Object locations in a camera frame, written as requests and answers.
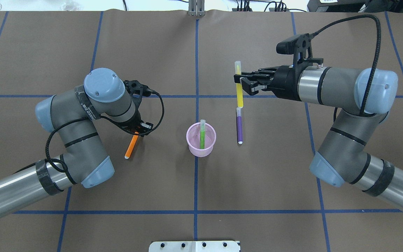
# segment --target brown table surface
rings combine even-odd
[[[229,13],[194,19],[170,12],[0,13],[0,179],[44,158],[48,132],[35,105],[107,67],[160,92],[162,125],[131,139],[107,121],[96,127],[115,175],[0,219],[0,251],[147,251],[152,241],[223,240],[257,251],[403,251],[403,212],[352,185],[334,188],[309,172],[332,124],[332,107],[245,96],[244,144],[236,142],[234,61],[243,71],[290,64],[275,45],[355,14]],[[397,98],[366,151],[403,169],[403,14],[378,13],[378,68],[399,76]],[[312,41],[332,67],[367,68],[375,26],[359,19]],[[159,100],[141,116],[156,123]],[[186,129],[200,118],[217,132],[208,157],[188,150]],[[53,139],[51,155],[64,151]]]

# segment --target clear plastic cup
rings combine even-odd
[[[205,129],[205,147],[204,149],[199,149],[200,147],[200,123],[197,122],[192,124],[186,132],[186,141],[189,145],[189,150],[194,156],[198,156],[202,158],[204,156],[208,156],[212,148],[214,147],[215,140],[217,135],[215,133],[214,128],[206,123]]]

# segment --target yellow marker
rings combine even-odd
[[[242,74],[242,66],[240,65],[240,61],[234,62],[235,73],[237,75]],[[237,92],[237,107],[243,107],[243,94],[242,94],[242,85],[240,83],[235,84],[235,89]]]
[[[124,155],[124,158],[125,158],[125,159],[129,159],[130,156],[132,155],[133,147],[135,147],[135,144],[136,144],[136,140],[137,140],[137,139],[138,139],[138,136],[137,136],[137,135],[133,135],[132,140],[131,140],[130,144],[128,145],[128,149],[127,149],[127,151],[126,151],[126,153],[125,153],[125,155]]]

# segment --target black cable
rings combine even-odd
[[[318,34],[320,34],[320,32],[326,30],[327,28],[344,22],[344,21],[350,21],[350,20],[354,20],[354,19],[364,19],[364,18],[369,18],[369,19],[373,19],[376,22],[376,30],[377,30],[377,41],[376,41],[376,52],[374,53],[374,60],[373,60],[373,65],[371,66],[371,72],[369,72],[369,79],[368,79],[368,83],[366,84],[366,89],[365,89],[365,95],[363,96],[363,100],[362,100],[362,104],[360,107],[360,116],[365,116],[365,106],[366,106],[366,100],[368,99],[368,94],[369,94],[369,89],[371,88],[371,83],[373,82],[373,78],[374,78],[374,73],[376,72],[376,67],[377,67],[377,61],[379,60],[379,53],[380,53],[380,43],[382,40],[382,32],[381,32],[381,28],[380,28],[380,21],[379,19],[374,16],[374,15],[370,15],[370,14],[364,14],[364,15],[359,15],[359,16],[352,16],[352,17],[348,17],[346,19],[340,19],[337,20],[335,22],[332,22],[328,25],[326,25],[325,27],[321,28],[320,30],[312,33],[314,38],[315,36],[317,36]]]
[[[48,140],[46,141],[46,147],[45,147],[45,153],[46,153],[46,162],[48,162],[49,164],[51,164],[51,166],[58,172],[66,172],[68,170],[68,167],[66,166],[64,161],[61,161],[60,159],[56,159],[56,158],[51,158],[51,156],[49,155],[49,144],[51,143],[52,137],[54,136],[54,134],[56,134],[56,132],[58,132],[59,130],[61,130],[62,128],[72,124],[72,123],[77,123],[79,121],[85,121],[88,120],[88,117],[83,117],[83,118],[79,118],[76,120],[72,120],[69,121],[67,123],[64,123],[62,125],[60,125],[58,128],[54,129],[51,134],[49,134]],[[60,169],[58,166],[56,166],[56,164],[54,164],[54,162],[59,163],[62,165],[63,169]]]
[[[25,170],[25,169],[27,169],[27,168],[30,168],[30,167],[32,167],[32,166],[35,166],[35,163],[32,163],[32,164],[30,164],[30,165],[28,165],[28,166],[25,166],[25,167],[19,169],[18,171],[14,172],[13,174],[16,174],[17,172],[23,171],[23,170]]]
[[[337,110],[338,110],[338,107],[336,107],[334,109],[334,122],[335,122],[335,120],[337,120]]]
[[[109,122],[111,122],[112,124],[116,125],[116,126],[117,126],[118,128],[120,128],[122,131],[127,132],[128,134],[139,135],[139,136],[143,136],[143,135],[149,134],[150,132],[152,132],[152,131],[154,131],[156,128],[158,128],[158,126],[160,126],[161,122],[163,121],[163,117],[164,117],[164,102],[163,102],[163,98],[162,98],[161,95],[160,95],[158,92],[156,92],[156,91],[152,91],[152,94],[157,95],[158,98],[160,99],[160,101],[161,101],[161,108],[162,108],[162,110],[163,110],[163,113],[161,114],[161,118],[160,118],[160,121],[158,122],[158,124],[157,124],[154,128],[152,128],[151,130],[149,130],[149,131],[147,131],[147,132],[145,132],[145,133],[133,133],[133,132],[129,131],[128,129],[125,129],[125,128],[124,128],[123,126],[121,126],[118,122],[113,121],[112,119],[110,119],[110,118],[108,118],[108,117],[106,117],[106,116],[101,116],[101,118],[108,120]]]
[[[248,0],[248,2],[270,3],[269,1],[261,1],[261,0]]]
[[[304,12],[307,12],[307,11],[305,11],[305,10],[302,10],[302,9],[285,9],[285,10],[283,10],[283,11],[287,11],[287,10],[300,10],[300,11],[304,11]]]
[[[271,1],[271,2],[268,2],[267,6],[265,6],[264,12],[267,10],[268,6],[269,6],[271,3],[275,3],[275,10],[276,10],[276,5],[277,5],[278,3],[276,3],[275,1]]]

